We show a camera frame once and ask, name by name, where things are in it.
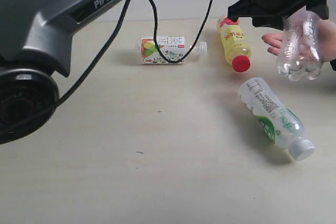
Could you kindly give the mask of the dark sleeve forearm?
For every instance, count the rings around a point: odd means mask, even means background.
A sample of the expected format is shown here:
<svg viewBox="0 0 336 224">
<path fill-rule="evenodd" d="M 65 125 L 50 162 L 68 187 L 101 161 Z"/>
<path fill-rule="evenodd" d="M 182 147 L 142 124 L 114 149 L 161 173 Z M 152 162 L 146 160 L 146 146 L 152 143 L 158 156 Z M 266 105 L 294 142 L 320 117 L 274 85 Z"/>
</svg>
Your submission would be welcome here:
<svg viewBox="0 0 336 224">
<path fill-rule="evenodd" d="M 336 71 L 336 59 L 331 60 L 330 65 L 331 65 L 333 71 Z"/>
</svg>

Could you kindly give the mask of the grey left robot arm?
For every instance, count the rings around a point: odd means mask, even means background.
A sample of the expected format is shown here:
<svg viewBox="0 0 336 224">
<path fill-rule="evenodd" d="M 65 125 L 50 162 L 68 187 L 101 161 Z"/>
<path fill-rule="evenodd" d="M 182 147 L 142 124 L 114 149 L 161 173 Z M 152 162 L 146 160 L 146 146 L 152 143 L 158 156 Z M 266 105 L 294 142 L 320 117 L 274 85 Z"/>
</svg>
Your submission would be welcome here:
<svg viewBox="0 0 336 224">
<path fill-rule="evenodd" d="M 54 72 L 70 74 L 76 32 L 124 2 L 110 38 L 75 84 L 60 96 Z M 82 84 L 116 38 L 131 0 L 1 0 L 1 143 L 35 132 Z M 250 17 L 255 27 L 283 29 L 302 7 L 329 17 L 327 0 L 239 0 L 231 20 Z"/>
</svg>

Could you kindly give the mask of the person's open hand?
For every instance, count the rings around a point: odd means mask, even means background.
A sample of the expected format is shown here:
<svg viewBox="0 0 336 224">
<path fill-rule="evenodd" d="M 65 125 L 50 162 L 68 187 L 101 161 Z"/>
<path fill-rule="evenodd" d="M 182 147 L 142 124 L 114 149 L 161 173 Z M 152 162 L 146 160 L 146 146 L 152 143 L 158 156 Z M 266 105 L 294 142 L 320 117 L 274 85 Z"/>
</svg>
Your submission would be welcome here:
<svg viewBox="0 0 336 224">
<path fill-rule="evenodd" d="M 335 60 L 335 23 L 331 20 L 321 19 L 318 29 L 320 53 L 324 62 Z M 269 45 L 267 51 L 275 56 L 280 53 L 282 34 L 267 33 L 262 36 L 262 41 Z"/>
</svg>

